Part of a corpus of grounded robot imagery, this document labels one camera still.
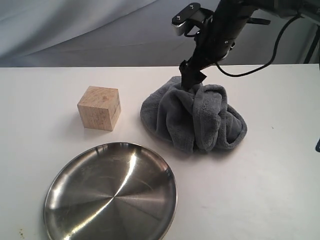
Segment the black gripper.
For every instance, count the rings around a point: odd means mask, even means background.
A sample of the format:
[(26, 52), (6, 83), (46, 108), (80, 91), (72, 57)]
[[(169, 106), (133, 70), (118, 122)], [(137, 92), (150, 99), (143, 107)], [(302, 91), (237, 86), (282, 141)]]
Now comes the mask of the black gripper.
[(200, 31), (192, 57), (179, 65), (181, 86), (192, 89), (207, 76), (201, 70), (221, 61), (258, 8), (245, 0), (222, 0), (212, 18)]

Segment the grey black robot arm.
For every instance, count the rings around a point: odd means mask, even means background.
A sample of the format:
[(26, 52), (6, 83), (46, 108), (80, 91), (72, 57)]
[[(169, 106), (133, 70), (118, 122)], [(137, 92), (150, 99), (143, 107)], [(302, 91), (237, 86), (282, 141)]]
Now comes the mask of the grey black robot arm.
[(271, 59), (260, 71), (273, 63), (281, 37), (287, 27), (299, 18), (320, 23), (320, 2), (318, 0), (221, 0), (212, 11), (192, 2), (171, 20), (177, 35), (193, 38), (195, 49), (188, 60), (179, 65), (181, 86), (185, 90), (202, 83), (206, 75), (201, 71), (212, 65), (218, 66), (234, 48), (235, 40), (246, 24), (269, 25), (270, 20), (254, 18), (257, 10), (288, 18), (280, 30), (273, 47)]

